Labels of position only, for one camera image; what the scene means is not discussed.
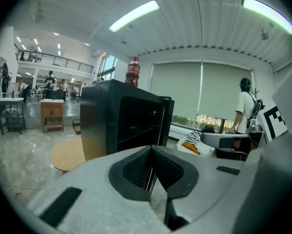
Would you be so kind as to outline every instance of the round wooden table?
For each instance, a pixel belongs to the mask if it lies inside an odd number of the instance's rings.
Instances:
[[[69,138],[58,142],[53,148],[53,165],[63,173],[85,162],[81,137]]]

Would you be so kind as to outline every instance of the wooden cabinet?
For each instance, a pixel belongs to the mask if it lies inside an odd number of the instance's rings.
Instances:
[[[43,132],[49,128],[63,128],[63,100],[43,99],[41,100],[41,117]],[[49,124],[48,119],[59,120],[59,124]]]

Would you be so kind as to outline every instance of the smoke detector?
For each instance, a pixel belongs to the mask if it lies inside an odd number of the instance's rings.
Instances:
[[[269,34],[264,32],[263,30],[261,31],[261,39],[263,41],[266,41],[267,39],[269,39]]]

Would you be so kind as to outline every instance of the bottle label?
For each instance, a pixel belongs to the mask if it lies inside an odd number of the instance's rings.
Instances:
[[[136,66],[128,66],[127,73],[128,74],[139,75],[140,74],[140,69],[138,67],[136,67]]]

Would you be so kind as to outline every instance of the soda bottle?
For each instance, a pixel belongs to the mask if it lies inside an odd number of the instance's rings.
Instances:
[[[125,83],[137,88],[138,78],[140,77],[141,67],[138,64],[139,58],[133,57],[133,62],[131,62],[127,67],[127,73],[125,75]]]

